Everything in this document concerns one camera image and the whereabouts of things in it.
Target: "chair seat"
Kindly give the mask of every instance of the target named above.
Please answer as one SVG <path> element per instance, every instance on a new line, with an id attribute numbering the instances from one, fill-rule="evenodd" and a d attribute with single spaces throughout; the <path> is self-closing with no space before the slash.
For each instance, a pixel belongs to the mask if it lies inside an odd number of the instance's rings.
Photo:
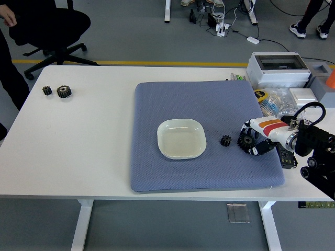
<path id="1" fill-rule="evenodd" d="M 9 36 L 17 45 L 29 43 L 54 51 L 77 42 L 90 25 L 90 18 L 82 12 L 55 8 L 46 13 L 28 13 L 19 17 L 17 25 L 10 27 Z"/>

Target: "plastic bag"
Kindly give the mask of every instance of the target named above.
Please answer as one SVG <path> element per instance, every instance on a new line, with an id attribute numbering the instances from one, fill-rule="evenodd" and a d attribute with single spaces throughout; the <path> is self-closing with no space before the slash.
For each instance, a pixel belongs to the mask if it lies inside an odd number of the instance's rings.
<path id="1" fill-rule="evenodd" d="M 265 88 L 262 91 L 268 94 L 268 97 L 260 102 L 264 116 L 275 116 L 280 119 L 284 115 L 293 116 L 299 110 L 289 88 Z"/>

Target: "small black gear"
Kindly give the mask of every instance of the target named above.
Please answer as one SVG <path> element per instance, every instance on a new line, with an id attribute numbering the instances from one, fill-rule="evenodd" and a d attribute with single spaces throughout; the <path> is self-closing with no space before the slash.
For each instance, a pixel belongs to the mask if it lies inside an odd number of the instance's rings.
<path id="1" fill-rule="evenodd" d="M 249 153 L 249 149 L 252 149 L 253 147 L 256 146 L 256 142 L 253 136 L 247 135 L 245 133 L 239 136 L 239 139 L 237 140 L 237 144 L 246 153 Z"/>
<path id="2" fill-rule="evenodd" d="M 43 90 L 44 94 L 47 95 L 47 96 L 52 94 L 52 90 L 51 90 L 50 86 L 45 86 L 45 87 L 42 88 L 42 90 Z"/>
<path id="3" fill-rule="evenodd" d="M 222 136 L 222 139 L 220 141 L 220 144 L 223 146 L 229 146 L 231 142 L 231 137 L 228 135 Z"/>
<path id="4" fill-rule="evenodd" d="M 62 85 L 57 88 L 57 94 L 60 98 L 67 98 L 72 94 L 72 92 L 67 85 Z"/>

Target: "person's hand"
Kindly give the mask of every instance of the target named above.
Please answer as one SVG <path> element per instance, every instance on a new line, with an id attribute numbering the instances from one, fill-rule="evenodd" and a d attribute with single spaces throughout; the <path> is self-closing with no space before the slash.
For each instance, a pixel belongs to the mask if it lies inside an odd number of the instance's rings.
<path id="1" fill-rule="evenodd" d="M 1 4 L 0 5 L 0 16 L 2 16 L 5 21 L 4 24 L 6 26 L 12 27 L 16 25 L 16 18 L 14 12 L 11 11 L 11 9 L 8 8 L 7 5 Z"/>

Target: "white table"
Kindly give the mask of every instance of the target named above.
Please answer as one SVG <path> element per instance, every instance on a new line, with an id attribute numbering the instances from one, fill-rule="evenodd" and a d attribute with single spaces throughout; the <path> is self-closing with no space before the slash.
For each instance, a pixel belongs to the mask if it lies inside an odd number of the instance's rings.
<path id="1" fill-rule="evenodd" d="M 271 250 L 281 250 L 271 205 L 275 201 L 331 201 L 285 169 L 286 182 L 254 190 L 135 193 L 130 188 L 130 148 L 135 87 L 141 82 L 215 81 L 245 69 L 48 66 L 0 147 L 0 197 L 78 199 L 82 204 L 72 250 L 82 250 L 93 200 L 258 201 Z M 71 97 L 55 93 L 61 85 Z M 53 94 L 45 96 L 42 88 Z M 310 109 L 311 120 L 318 109 Z M 335 109 L 319 126 L 334 133 Z M 299 158 L 300 167 L 307 158 Z"/>
<path id="2" fill-rule="evenodd" d="M 249 0 L 243 0 L 243 1 L 244 1 L 244 4 L 245 4 L 247 10 L 250 10 L 248 15 L 250 17 L 252 25 L 257 25 L 258 22 L 256 20 L 256 15 L 253 11 L 253 7 L 252 7 L 250 1 Z M 171 0 L 165 0 L 165 16 L 164 16 L 164 21 L 165 22 L 170 22 L 170 15 L 171 15 Z"/>

